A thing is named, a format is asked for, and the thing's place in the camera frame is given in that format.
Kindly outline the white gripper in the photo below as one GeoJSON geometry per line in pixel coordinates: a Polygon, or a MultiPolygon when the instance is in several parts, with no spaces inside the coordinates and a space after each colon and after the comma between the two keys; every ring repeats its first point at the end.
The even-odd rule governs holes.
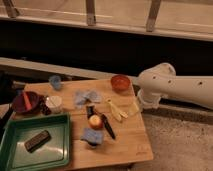
{"type": "MultiPolygon", "coordinates": [[[[161,100],[161,97],[159,95],[146,93],[142,89],[138,91],[137,98],[142,109],[157,109],[161,100]]],[[[108,99],[107,103],[111,108],[111,114],[118,122],[121,122],[123,118],[127,118],[128,115],[133,116],[140,111],[140,108],[138,107],[138,104],[136,102],[133,102],[130,105],[128,114],[121,110],[118,106],[116,106],[111,99],[108,99]]]]}

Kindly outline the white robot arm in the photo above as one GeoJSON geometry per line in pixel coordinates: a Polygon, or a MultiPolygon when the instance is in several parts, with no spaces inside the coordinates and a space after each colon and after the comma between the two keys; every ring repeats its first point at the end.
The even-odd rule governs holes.
{"type": "Polygon", "coordinates": [[[213,76],[177,76],[169,63],[161,63],[138,76],[136,100],[130,111],[139,109],[149,114],[213,125],[213,76]],[[207,109],[180,109],[160,106],[161,99],[192,103],[207,109]]]}

